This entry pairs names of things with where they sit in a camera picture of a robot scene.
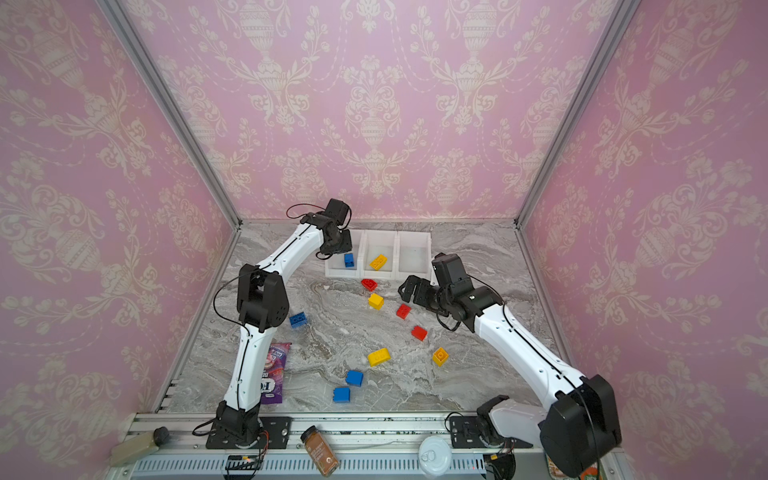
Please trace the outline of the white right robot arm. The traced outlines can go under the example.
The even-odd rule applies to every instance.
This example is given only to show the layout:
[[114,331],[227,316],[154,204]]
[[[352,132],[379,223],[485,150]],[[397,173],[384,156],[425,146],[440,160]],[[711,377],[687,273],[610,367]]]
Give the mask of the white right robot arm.
[[537,340],[487,284],[471,278],[447,286],[409,276],[401,299],[437,318],[452,317],[490,344],[527,382],[540,404],[519,405],[503,395],[477,410],[481,438],[490,445],[514,438],[543,449],[565,475],[577,477],[622,443],[617,403],[610,383],[568,365]]

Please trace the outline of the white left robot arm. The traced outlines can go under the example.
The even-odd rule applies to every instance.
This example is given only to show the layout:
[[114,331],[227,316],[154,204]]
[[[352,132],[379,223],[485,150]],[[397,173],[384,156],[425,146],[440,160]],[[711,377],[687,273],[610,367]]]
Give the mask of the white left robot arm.
[[276,329],[289,315],[286,283],[311,254],[327,260],[352,250],[351,217],[345,202],[331,199],[325,208],[303,214],[272,254],[243,265],[233,279],[238,314],[233,322],[240,338],[231,379],[210,431],[225,446],[245,449],[266,438],[259,418],[261,381]]

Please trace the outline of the yellow long lego brick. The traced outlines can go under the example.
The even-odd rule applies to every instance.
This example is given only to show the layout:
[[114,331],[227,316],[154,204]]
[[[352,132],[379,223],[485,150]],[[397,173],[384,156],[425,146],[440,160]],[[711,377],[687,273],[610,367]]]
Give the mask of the yellow long lego brick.
[[388,258],[386,256],[378,255],[370,262],[370,267],[374,271],[380,271],[387,262]]

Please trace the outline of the red curved lego brick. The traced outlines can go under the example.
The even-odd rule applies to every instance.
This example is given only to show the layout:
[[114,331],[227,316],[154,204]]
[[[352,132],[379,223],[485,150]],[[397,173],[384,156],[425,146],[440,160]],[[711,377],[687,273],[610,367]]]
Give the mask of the red curved lego brick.
[[362,279],[361,285],[369,292],[375,291],[376,288],[378,287],[378,283],[372,279]]

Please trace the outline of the yellow square lego brick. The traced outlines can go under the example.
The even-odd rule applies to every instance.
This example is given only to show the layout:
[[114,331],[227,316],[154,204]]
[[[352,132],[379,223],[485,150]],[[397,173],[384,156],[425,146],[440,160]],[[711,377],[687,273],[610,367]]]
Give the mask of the yellow square lego brick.
[[376,309],[380,310],[384,304],[384,298],[376,293],[372,293],[368,298],[368,304]]

